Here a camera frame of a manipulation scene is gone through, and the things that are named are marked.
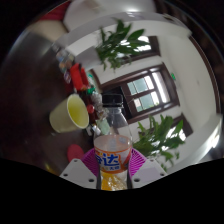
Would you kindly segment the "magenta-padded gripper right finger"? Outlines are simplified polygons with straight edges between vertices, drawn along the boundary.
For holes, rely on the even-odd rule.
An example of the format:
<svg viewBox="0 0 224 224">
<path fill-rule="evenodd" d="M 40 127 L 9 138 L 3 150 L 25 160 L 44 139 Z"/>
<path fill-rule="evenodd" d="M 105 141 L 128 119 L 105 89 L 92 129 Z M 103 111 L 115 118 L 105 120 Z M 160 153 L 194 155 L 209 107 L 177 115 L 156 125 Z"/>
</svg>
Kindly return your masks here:
<svg viewBox="0 0 224 224">
<path fill-rule="evenodd" d="M 138 150 L 132 149 L 127 176 L 129 189 L 141 188 L 166 175 L 167 173 L 155 159 L 147 159 Z"/>
</svg>

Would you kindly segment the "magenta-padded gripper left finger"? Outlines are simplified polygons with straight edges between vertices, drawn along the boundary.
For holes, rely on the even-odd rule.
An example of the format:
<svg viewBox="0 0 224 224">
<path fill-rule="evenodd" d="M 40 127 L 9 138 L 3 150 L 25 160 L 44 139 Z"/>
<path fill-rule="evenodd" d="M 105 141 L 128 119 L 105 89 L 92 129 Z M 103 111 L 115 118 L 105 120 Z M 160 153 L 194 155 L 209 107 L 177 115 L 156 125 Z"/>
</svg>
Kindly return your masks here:
<svg viewBox="0 0 224 224">
<path fill-rule="evenodd" d="M 99 189 L 101 176 L 95 150 L 89 150 L 81 159 L 72 159 L 60 177 L 84 188 Z"/>
</svg>

